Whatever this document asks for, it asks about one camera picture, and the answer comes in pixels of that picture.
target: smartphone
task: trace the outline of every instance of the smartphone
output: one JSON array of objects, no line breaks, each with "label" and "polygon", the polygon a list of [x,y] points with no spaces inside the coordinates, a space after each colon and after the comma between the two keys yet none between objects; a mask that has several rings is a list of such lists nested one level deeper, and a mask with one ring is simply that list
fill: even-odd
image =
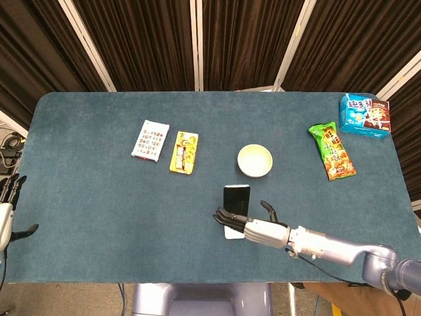
[{"label": "smartphone", "polygon": [[[233,184],[224,187],[224,208],[231,213],[247,216],[249,213],[250,186]],[[242,239],[244,234],[230,227],[224,227],[226,239]]]}]

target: wire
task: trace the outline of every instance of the wire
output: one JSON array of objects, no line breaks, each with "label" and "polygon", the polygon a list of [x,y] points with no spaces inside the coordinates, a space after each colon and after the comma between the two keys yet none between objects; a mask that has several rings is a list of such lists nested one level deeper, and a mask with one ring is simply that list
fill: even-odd
[{"label": "wire", "polygon": [[14,131],[13,129],[11,129],[11,128],[5,128],[5,127],[0,127],[0,130],[12,130],[12,131]]},{"label": "wire", "polygon": [[24,147],[24,144],[22,143],[22,137],[17,133],[12,133],[12,136],[3,141],[3,143],[5,149],[8,150],[20,151]]},{"label": "wire", "polygon": [[[291,250],[290,250],[290,249],[288,249],[288,248],[285,248],[285,251],[286,251],[286,252],[290,252]],[[316,267],[317,269],[319,269],[320,271],[322,271],[325,275],[328,275],[329,277],[334,278],[335,280],[338,280],[338,281],[341,281],[341,282],[347,283],[347,284],[348,284],[348,286],[371,286],[371,285],[369,285],[369,284],[367,284],[367,283],[352,282],[352,281],[345,280],[345,279],[343,279],[343,278],[338,278],[338,277],[336,277],[336,276],[334,276],[334,275],[331,275],[329,272],[327,272],[327,271],[323,270],[322,268],[320,268],[318,265],[314,264],[313,262],[311,262],[311,261],[307,260],[307,259],[306,259],[306,258],[304,258],[302,255],[297,254],[296,256],[297,256],[298,258],[300,258],[301,260],[304,260],[305,262],[307,262],[309,265],[312,265],[313,267]]]},{"label": "wire", "polygon": [[124,283],[118,283],[118,288],[120,289],[121,298],[123,300],[123,307],[121,310],[121,316],[126,314],[126,290],[124,289]]},{"label": "wire", "polygon": [[7,268],[7,248],[5,248],[3,250],[3,260],[5,262],[5,267],[3,269],[3,278],[1,279],[1,284],[0,284],[0,292],[1,289],[3,288],[3,284],[5,283],[5,278],[6,278],[6,268]]},{"label": "wire", "polygon": [[[290,252],[290,251],[292,251],[292,250],[290,250],[290,249],[288,249],[288,248],[285,248],[285,251],[286,251],[286,252]],[[341,281],[341,282],[347,283],[347,284],[348,284],[348,286],[369,286],[369,287],[371,287],[371,285],[369,285],[368,283],[352,282],[352,281],[345,280],[345,279],[343,279],[343,278],[338,278],[338,277],[336,277],[336,276],[334,276],[334,275],[331,275],[329,272],[327,272],[327,271],[323,270],[323,269],[322,269],[322,268],[320,268],[318,265],[314,264],[313,262],[309,261],[308,259],[304,258],[303,256],[301,256],[301,255],[299,255],[299,254],[297,254],[296,256],[297,256],[298,258],[300,258],[301,260],[304,260],[304,261],[305,261],[305,262],[307,262],[308,264],[312,265],[313,267],[316,267],[317,269],[319,269],[320,271],[322,271],[325,275],[328,275],[329,277],[334,278],[335,280],[338,280],[338,281]],[[397,295],[397,294],[394,294],[394,296],[396,297],[397,302],[399,303],[399,307],[401,308],[402,316],[407,316],[407,313],[405,312],[405,308],[403,307],[402,300],[398,297],[398,295]]]},{"label": "wire", "polygon": [[14,132],[12,132],[12,133],[8,133],[4,138],[3,138],[3,141],[1,142],[1,145],[0,145],[0,148],[2,148],[3,147],[3,144],[5,143],[5,140],[6,140],[6,138],[8,138],[10,135],[13,135],[14,134]]},{"label": "wire", "polygon": [[397,299],[397,302],[399,303],[399,307],[401,308],[402,316],[407,316],[407,313],[405,312],[405,308],[403,307],[402,300],[398,298],[396,294],[395,294],[395,297]]},{"label": "wire", "polygon": [[318,304],[319,303],[320,303],[320,295],[317,295],[316,308],[314,309],[313,316],[316,316],[317,315],[317,312],[318,312]]},{"label": "wire", "polygon": [[0,156],[1,156],[1,160],[3,162],[3,166],[5,166],[6,168],[13,168],[15,166],[19,166],[19,164],[20,164],[20,162],[19,162],[19,163],[15,163],[14,165],[8,166],[8,165],[6,165],[5,156],[3,156],[3,153],[1,152],[1,150],[0,150]]}]

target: person's leg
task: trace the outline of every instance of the person's leg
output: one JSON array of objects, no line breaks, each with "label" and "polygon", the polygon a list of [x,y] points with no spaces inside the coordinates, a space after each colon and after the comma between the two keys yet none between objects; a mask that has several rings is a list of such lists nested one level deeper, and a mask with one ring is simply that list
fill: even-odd
[{"label": "person's leg", "polygon": [[[398,301],[393,296],[367,286],[348,286],[345,283],[304,283],[311,292],[332,302],[348,316],[400,316]],[[421,298],[412,294],[403,302],[407,316],[421,315]]]}]

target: robotic arm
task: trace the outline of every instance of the robotic arm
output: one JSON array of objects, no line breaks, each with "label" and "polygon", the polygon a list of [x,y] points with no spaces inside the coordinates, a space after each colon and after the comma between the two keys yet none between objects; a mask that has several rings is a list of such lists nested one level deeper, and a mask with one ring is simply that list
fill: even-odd
[{"label": "robotic arm", "polygon": [[0,251],[7,249],[10,242],[29,237],[38,229],[38,224],[34,224],[28,230],[12,232],[14,210],[25,181],[26,176],[19,178],[18,173],[0,181]]},{"label": "robotic arm", "polygon": [[289,245],[293,257],[303,253],[312,259],[322,258],[342,265],[352,265],[364,253],[362,278],[369,285],[389,294],[405,289],[421,295],[421,261],[398,261],[395,251],[382,244],[351,242],[301,226],[292,229],[278,221],[269,203],[260,201],[260,204],[269,212],[270,221],[236,215],[221,208],[213,217],[218,223],[244,233],[246,239],[252,242],[275,248]]}]

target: brown curtain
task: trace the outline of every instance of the brown curtain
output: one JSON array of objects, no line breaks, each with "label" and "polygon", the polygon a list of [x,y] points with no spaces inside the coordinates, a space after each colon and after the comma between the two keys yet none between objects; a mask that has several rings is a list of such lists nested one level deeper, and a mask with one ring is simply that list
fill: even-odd
[{"label": "brown curtain", "polygon": [[392,95],[392,136],[411,201],[421,199],[421,72]]},{"label": "brown curtain", "polygon": [[29,127],[51,91],[104,91],[58,1],[0,1],[0,109]]},{"label": "brown curtain", "polygon": [[274,84],[303,2],[203,0],[205,90]]},{"label": "brown curtain", "polygon": [[189,0],[75,0],[118,91],[194,90]]},{"label": "brown curtain", "polygon": [[317,0],[282,88],[377,93],[420,38],[421,1]]}]

